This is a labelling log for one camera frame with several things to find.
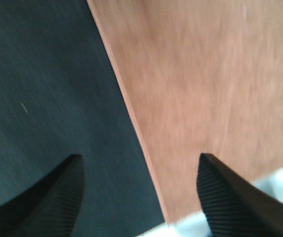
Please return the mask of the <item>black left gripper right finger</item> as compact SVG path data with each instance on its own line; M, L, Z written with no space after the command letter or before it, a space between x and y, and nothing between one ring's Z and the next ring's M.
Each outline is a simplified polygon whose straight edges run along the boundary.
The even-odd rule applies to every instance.
M200 154L196 187L213 237L283 237L283 203L213 154Z

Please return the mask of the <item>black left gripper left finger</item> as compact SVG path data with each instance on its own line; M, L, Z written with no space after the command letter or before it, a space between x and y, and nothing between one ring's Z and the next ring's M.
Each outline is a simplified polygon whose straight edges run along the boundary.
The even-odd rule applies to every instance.
M0 206L0 237L70 237L84 196L84 160L70 155Z

